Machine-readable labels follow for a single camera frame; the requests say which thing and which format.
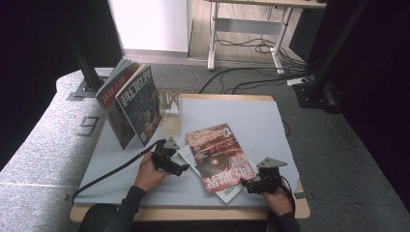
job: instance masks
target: magazine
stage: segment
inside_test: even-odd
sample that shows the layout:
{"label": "magazine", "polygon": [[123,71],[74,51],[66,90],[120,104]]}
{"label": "magazine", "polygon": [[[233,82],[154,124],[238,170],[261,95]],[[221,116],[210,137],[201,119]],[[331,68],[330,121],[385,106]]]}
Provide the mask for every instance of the magazine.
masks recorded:
{"label": "magazine", "polygon": [[196,167],[209,192],[256,177],[256,172],[227,124],[187,133]]}
{"label": "magazine", "polygon": [[115,95],[139,67],[140,65],[134,61],[122,59],[96,95],[105,118],[112,127],[123,149],[127,147],[135,136],[135,132],[120,105],[115,100]]}
{"label": "magazine", "polygon": [[[181,156],[184,161],[190,165],[190,167],[193,169],[193,171],[198,175],[199,178],[201,178],[201,174],[199,174],[199,170],[197,167],[197,164],[195,162],[195,159],[193,159],[193,154],[192,151],[190,150],[190,145],[185,146],[184,148],[178,150],[178,154]],[[222,199],[223,202],[226,204],[233,199],[233,197],[238,194],[244,187],[240,184],[231,186],[229,188],[225,188],[222,190],[219,190],[215,192],[217,196]]]}
{"label": "magazine", "polygon": [[115,98],[145,147],[161,121],[160,98],[151,66],[142,64]]}

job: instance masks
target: gray floor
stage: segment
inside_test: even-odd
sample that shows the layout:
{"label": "gray floor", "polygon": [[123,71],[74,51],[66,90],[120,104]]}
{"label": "gray floor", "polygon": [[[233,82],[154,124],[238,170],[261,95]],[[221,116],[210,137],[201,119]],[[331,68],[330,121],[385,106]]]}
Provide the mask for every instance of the gray floor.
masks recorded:
{"label": "gray floor", "polygon": [[[218,71],[241,65],[220,63],[208,72],[204,62],[184,57],[158,59],[151,54],[134,59],[153,64],[157,87],[181,87],[189,93],[197,92]],[[160,64],[169,60],[185,65]],[[99,72],[107,74],[110,69]],[[223,83],[226,89],[267,78],[271,77],[255,71],[230,72]],[[49,109],[0,173],[0,231],[78,229],[70,220],[68,195],[78,188],[103,125],[95,99],[67,101],[81,80],[80,72],[59,79]],[[204,93],[220,90],[216,79]],[[303,231],[408,231],[408,212],[342,115],[300,108],[287,85],[271,83],[237,94],[273,96],[290,126],[288,141],[311,210],[308,219],[299,220]],[[80,126],[86,117],[99,118],[92,132]],[[88,119],[86,124],[94,122]]]}

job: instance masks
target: black sleeve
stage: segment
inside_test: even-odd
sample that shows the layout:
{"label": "black sleeve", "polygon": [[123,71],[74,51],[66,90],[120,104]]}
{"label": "black sleeve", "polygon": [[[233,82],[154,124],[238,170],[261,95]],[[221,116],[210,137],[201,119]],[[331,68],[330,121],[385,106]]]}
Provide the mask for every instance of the black sleeve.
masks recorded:
{"label": "black sleeve", "polygon": [[295,213],[287,213],[281,217],[276,216],[272,211],[268,213],[268,231],[280,232],[299,232],[298,221],[295,219]]}
{"label": "black sleeve", "polygon": [[117,214],[109,221],[104,232],[130,231],[133,217],[138,213],[139,203],[145,193],[139,187],[130,187],[127,197],[123,199]]}

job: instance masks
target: open magazine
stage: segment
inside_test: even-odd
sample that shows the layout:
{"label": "open magazine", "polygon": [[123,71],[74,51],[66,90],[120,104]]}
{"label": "open magazine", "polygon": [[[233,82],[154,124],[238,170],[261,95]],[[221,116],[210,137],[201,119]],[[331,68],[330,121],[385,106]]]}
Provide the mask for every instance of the open magazine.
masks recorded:
{"label": "open magazine", "polygon": [[205,189],[216,192],[249,180],[256,173],[227,124],[186,135]]}
{"label": "open magazine", "polygon": [[[178,154],[181,156],[184,161],[190,165],[190,167],[195,171],[195,173],[198,175],[200,180],[202,181],[201,175],[199,174],[199,170],[197,167],[197,164],[195,162],[195,159],[193,158],[193,153],[190,150],[190,145],[185,146],[184,148],[178,150]],[[252,163],[252,168],[255,170],[256,166]],[[219,190],[215,192],[217,196],[222,199],[223,202],[226,204],[233,199],[233,197],[238,194],[244,187],[241,184],[231,186],[229,188],[225,188],[222,190]]]}

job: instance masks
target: wall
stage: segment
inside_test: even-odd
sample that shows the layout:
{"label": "wall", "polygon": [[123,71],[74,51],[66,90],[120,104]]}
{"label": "wall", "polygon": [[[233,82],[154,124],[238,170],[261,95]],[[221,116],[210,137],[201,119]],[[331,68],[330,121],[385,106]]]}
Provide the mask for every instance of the wall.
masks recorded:
{"label": "wall", "polygon": [[122,49],[188,52],[187,0],[109,0]]}

